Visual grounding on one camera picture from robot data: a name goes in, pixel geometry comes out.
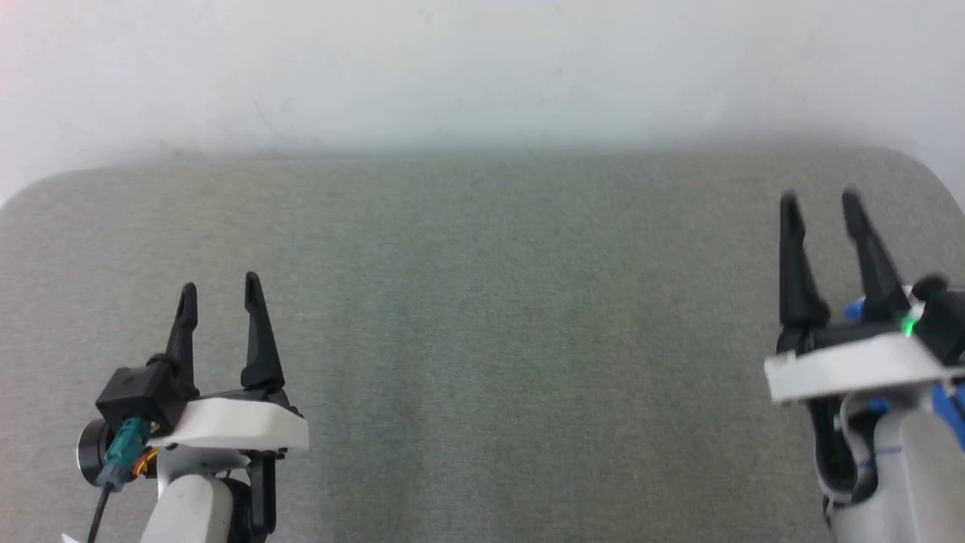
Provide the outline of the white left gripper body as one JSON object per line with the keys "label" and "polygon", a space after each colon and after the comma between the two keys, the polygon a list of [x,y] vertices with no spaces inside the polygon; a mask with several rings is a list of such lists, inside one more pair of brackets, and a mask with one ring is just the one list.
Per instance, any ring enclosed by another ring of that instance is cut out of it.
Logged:
{"label": "white left gripper body", "polygon": [[289,453],[309,446],[309,424],[283,389],[238,389],[186,404],[173,430],[155,438],[156,474],[237,470],[248,463],[250,453]]}

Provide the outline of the grey fabric sofa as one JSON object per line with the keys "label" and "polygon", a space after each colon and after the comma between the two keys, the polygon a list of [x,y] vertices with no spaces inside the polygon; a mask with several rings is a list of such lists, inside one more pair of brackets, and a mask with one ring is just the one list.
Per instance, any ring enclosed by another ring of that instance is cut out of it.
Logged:
{"label": "grey fabric sofa", "polygon": [[278,543],[825,543],[811,432],[772,406],[778,216],[859,295],[841,190],[904,278],[965,281],[965,212],[879,149],[336,159],[75,171],[0,209],[0,543],[84,537],[75,445],[199,296],[236,388],[258,272],[311,448]]}

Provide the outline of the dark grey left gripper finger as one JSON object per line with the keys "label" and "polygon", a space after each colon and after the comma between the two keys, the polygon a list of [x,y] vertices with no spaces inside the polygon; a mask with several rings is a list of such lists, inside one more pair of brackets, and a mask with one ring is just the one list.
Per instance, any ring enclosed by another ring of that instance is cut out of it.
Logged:
{"label": "dark grey left gripper finger", "polygon": [[246,272],[244,307],[249,317],[246,365],[240,383],[246,391],[256,388],[280,391],[286,384],[280,355],[270,321],[261,278]]}
{"label": "dark grey left gripper finger", "polygon": [[180,290],[176,315],[165,348],[163,364],[183,397],[199,397],[195,384],[193,334],[198,325],[198,292],[193,282]]}

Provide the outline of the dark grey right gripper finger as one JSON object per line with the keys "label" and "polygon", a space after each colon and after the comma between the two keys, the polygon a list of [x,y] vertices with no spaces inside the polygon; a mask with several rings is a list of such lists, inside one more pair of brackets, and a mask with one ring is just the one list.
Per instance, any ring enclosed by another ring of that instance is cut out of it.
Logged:
{"label": "dark grey right gripper finger", "polygon": [[857,254],[859,276],[864,289],[862,322],[902,320],[911,310],[903,281],[871,217],[866,213],[862,197],[855,189],[845,189],[841,203],[847,233]]}
{"label": "dark grey right gripper finger", "polygon": [[779,218],[779,316],[783,329],[822,327],[829,306],[818,293],[805,251],[806,227],[794,192],[781,196]]}

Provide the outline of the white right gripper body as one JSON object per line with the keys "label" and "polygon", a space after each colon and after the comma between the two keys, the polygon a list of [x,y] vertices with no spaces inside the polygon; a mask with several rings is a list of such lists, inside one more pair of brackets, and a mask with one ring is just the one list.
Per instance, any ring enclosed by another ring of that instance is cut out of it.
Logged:
{"label": "white right gripper body", "polygon": [[774,404],[965,378],[965,367],[945,365],[907,327],[807,354],[771,355],[763,372]]}

